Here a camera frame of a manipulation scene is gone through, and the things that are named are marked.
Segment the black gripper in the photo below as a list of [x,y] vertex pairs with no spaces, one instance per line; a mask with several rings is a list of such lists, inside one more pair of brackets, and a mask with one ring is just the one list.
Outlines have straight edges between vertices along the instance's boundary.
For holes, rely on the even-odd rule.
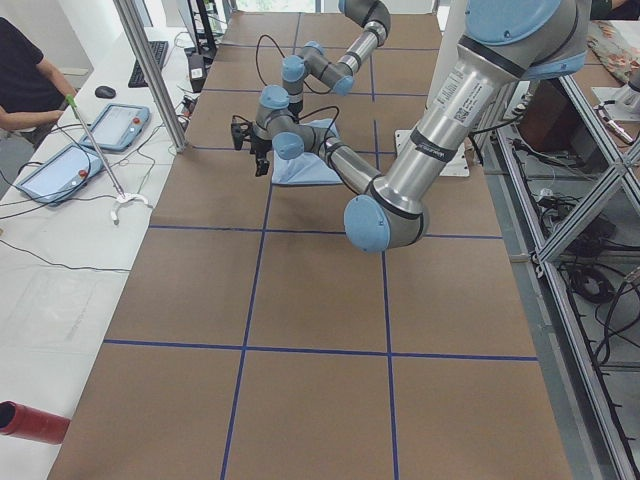
[[290,101],[288,110],[291,112],[293,119],[296,123],[300,121],[300,115],[304,108],[304,101],[302,97],[295,98]]
[[262,139],[256,133],[253,122],[236,114],[232,116],[230,132],[233,147],[236,151],[240,151],[245,143],[250,145],[249,152],[256,157],[255,177],[266,175],[269,172],[270,167],[267,154],[272,149],[271,141]]

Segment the third robot base arm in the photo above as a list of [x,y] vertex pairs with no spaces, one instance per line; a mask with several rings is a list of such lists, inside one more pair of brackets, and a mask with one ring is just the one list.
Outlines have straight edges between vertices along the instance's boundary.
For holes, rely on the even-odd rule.
[[608,120],[639,121],[639,70],[635,70],[621,87],[593,87],[592,91],[599,101],[598,107]]

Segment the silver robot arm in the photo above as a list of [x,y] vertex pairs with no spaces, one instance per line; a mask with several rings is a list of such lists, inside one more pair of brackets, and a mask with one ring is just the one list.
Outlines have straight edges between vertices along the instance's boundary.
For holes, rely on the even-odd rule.
[[288,109],[295,119],[303,109],[303,85],[308,76],[319,80],[329,93],[345,96],[351,92],[362,65],[388,38],[391,17],[382,1],[339,1],[339,10],[362,28],[339,60],[332,62],[316,41],[307,42],[299,53],[282,60],[282,87],[289,95]]
[[366,252],[382,252],[420,239],[428,224],[425,193],[503,86],[582,68],[591,5],[572,0],[469,2],[456,63],[386,173],[365,162],[330,128],[299,120],[308,77],[334,93],[349,93],[363,62],[390,34],[391,17],[382,2],[343,1],[339,8],[362,30],[340,60],[329,61],[315,42],[286,57],[281,83],[262,90],[253,120],[232,121],[231,135],[236,148],[249,147],[258,175],[267,173],[269,154],[284,160],[317,155],[353,191],[344,211],[350,242]]

